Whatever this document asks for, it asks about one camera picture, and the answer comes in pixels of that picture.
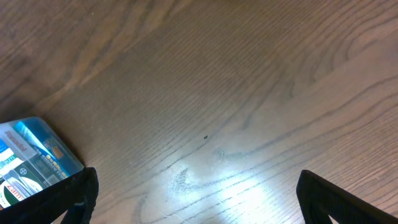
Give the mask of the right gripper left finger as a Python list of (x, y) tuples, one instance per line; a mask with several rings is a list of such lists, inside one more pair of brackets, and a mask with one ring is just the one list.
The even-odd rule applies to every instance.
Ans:
[(62, 223), (87, 224), (99, 193), (95, 168), (86, 167), (65, 180), (1, 210), (1, 224)]

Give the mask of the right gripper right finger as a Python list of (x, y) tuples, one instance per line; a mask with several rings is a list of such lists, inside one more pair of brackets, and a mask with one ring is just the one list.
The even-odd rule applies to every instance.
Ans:
[(397, 223), (397, 218), (309, 170), (300, 173), (296, 194), (305, 223)]

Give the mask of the blue Kool Fever box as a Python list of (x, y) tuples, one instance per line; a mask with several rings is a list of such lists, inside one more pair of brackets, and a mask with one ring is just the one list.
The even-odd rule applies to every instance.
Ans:
[(29, 161), (49, 184), (56, 184), (69, 177), (69, 173), (61, 167), (58, 159), (56, 159), (43, 143), (34, 136), (33, 132), (24, 122), (17, 122), (14, 126), (14, 130), (37, 153), (37, 155), (29, 159)]

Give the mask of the dark green round-logo box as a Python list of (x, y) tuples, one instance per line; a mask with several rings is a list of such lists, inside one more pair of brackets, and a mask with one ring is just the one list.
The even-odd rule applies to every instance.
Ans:
[(26, 183), (10, 184), (7, 179), (1, 177), (1, 209), (10, 207), (27, 197), (40, 192), (47, 186), (41, 181), (41, 176), (37, 177), (37, 171), (30, 163), (24, 162), (14, 169), (19, 177)]

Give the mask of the white Panadol packet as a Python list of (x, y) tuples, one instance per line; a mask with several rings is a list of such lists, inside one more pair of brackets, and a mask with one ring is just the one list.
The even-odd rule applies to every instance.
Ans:
[(6, 175), (36, 154), (11, 125), (1, 125), (1, 175)]

